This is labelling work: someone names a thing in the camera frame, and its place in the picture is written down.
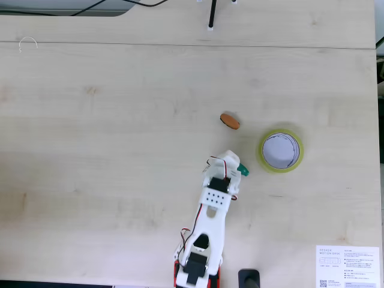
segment brown nut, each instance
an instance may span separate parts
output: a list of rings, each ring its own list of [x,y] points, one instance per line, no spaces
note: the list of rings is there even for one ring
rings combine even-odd
[[[240,127],[240,123],[232,116],[228,114],[221,114],[220,120],[226,124],[228,127],[237,130]]]

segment tape roll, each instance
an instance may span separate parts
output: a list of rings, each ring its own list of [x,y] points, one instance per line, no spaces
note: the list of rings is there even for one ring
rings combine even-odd
[[[304,147],[300,138],[287,129],[276,129],[267,133],[260,141],[257,159],[269,172],[292,171],[302,161]]]

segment wire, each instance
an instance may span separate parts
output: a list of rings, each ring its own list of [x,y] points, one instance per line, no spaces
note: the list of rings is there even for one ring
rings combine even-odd
[[[145,6],[145,7],[155,7],[155,6],[160,5],[160,4],[164,3],[164,2],[167,2],[168,0],[162,0],[159,3],[152,4],[152,5],[144,4],[144,3],[140,3],[140,2],[136,2],[136,1],[132,1],[132,0],[123,0],[123,1],[129,2],[129,3],[133,3],[133,4],[137,4],[137,5],[141,5],[141,6]]]
[[[194,228],[196,227],[197,219],[199,219],[199,216],[200,216],[200,213],[201,213],[201,211],[202,211],[202,208],[203,208],[203,205],[200,204],[200,208],[199,208],[199,211],[198,211],[198,213],[197,213],[197,215],[196,215],[196,219],[194,220],[193,229],[192,229],[191,234],[186,238],[185,241],[184,241],[184,237],[181,236],[181,238],[183,239],[183,249],[184,249],[184,251],[185,251],[185,245],[186,245],[188,239],[192,236],[192,234],[193,234],[193,232],[194,232]],[[181,267],[184,268],[184,266],[182,266],[181,263],[180,263],[180,261],[179,261],[180,253],[181,253],[181,249],[180,249],[180,251],[179,251],[179,253],[178,253],[178,262],[179,262],[179,265],[180,265]]]
[[[183,230],[186,230],[186,231],[191,231],[191,230],[185,227],[185,228],[181,229],[181,231],[180,231],[180,235],[181,235],[182,243],[183,243],[183,249],[185,251],[185,239],[184,239],[184,235],[181,233]]]
[[[381,38],[377,43],[376,43],[376,49],[379,48],[381,46],[381,44],[384,43],[384,37]]]
[[[53,14],[48,14],[48,13],[24,12],[24,11],[17,11],[17,10],[0,10],[0,13],[40,15],[40,16],[58,16],[58,15],[53,15]]]
[[[76,13],[72,14],[71,16],[79,15],[80,13],[83,13],[83,12],[89,10],[89,9],[92,9],[92,8],[94,8],[95,6],[101,4],[101,3],[105,2],[105,1],[107,1],[107,0],[101,0],[101,1],[98,1],[96,4],[91,5],[91,6],[87,7],[87,8],[85,8],[85,9],[83,9],[82,11],[76,12]]]
[[[95,6],[97,5],[100,5],[101,3],[105,2],[107,0],[100,0],[98,1],[97,3],[89,6],[89,7],[86,7],[84,8],[83,10],[79,11],[79,12],[76,12],[70,16],[77,16],[85,11],[88,11],[92,8],[94,8]],[[129,2],[129,3],[133,3],[133,4],[137,4],[137,5],[141,5],[141,6],[144,6],[144,7],[155,7],[155,6],[158,6],[164,2],[167,2],[168,0],[162,0],[158,3],[155,3],[155,4],[144,4],[144,3],[140,3],[140,2],[136,2],[136,1],[132,1],[132,0],[122,0],[122,1],[125,1],[125,2]],[[39,15],[39,16],[56,16],[56,17],[60,17],[60,15],[55,15],[55,14],[48,14],[48,13],[40,13],[40,12],[25,12],[25,11],[19,11],[19,10],[0,10],[0,13],[11,13],[11,14],[25,14],[25,15]]]

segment white robotic arm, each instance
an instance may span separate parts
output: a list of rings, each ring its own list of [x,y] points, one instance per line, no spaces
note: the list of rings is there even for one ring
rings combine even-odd
[[[193,229],[185,229],[173,255],[176,287],[207,288],[223,262],[225,217],[231,200],[239,193],[240,159],[227,151],[211,157],[207,164]]]

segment white sticker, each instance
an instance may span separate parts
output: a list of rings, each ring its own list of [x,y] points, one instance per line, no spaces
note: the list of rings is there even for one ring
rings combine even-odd
[[[380,288],[378,247],[316,246],[316,288]]]

